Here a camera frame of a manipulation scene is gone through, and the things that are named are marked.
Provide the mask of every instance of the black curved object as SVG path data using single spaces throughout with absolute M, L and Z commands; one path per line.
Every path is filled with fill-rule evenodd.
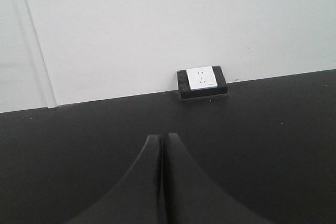
M 117 185 L 67 224 L 158 224 L 160 182 L 161 140 L 150 135 Z
M 175 133 L 164 139 L 163 169 L 169 223 L 271 223 L 218 187 L 196 164 Z

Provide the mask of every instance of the gray wall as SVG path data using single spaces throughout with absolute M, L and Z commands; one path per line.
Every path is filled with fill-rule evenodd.
M 47 106 L 17 0 L 0 0 L 0 112 Z
M 336 68 L 336 0 L 27 0 L 57 105 Z

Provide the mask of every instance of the white outlet cover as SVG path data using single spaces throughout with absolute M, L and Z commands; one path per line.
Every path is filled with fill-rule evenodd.
M 190 90 L 217 88 L 217 81 L 212 67 L 187 69 Z

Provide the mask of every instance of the black table surface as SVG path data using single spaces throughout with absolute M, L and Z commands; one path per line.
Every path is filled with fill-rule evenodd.
M 224 191 L 275 223 L 336 223 L 336 70 L 0 114 L 0 223 L 63 223 L 149 134 L 176 132 Z

